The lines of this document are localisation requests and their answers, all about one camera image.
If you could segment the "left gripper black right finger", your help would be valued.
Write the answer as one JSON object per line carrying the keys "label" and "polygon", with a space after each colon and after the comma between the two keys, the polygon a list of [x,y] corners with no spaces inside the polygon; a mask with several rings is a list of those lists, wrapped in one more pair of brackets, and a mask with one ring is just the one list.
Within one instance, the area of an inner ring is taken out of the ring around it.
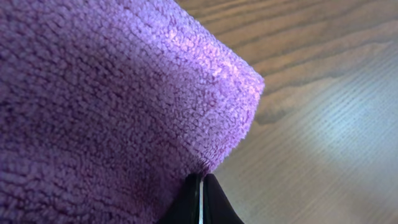
{"label": "left gripper black right finger", "polygon": [[203,181],[203,223],[244,224],[214,174],[207,174]]}

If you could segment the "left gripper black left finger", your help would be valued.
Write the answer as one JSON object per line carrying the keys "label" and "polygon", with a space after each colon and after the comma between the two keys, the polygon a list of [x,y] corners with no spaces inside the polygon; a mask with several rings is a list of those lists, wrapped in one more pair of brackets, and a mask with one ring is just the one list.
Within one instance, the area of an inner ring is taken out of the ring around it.
{"label": "left gripper black left finger", "polygon": [[157,224],[199,224],[200,182],[198,174],[188,175],[176,199]]}

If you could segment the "purple microfiber cloth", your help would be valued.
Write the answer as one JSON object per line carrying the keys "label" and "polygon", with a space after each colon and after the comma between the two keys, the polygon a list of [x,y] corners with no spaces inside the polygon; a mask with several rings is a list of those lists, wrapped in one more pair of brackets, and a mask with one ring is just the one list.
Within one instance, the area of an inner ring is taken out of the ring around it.
{"label": "purple microfiber cloth", "polygon": [[155,223],[264,80],[175,1],[1,1],[1,222]]}

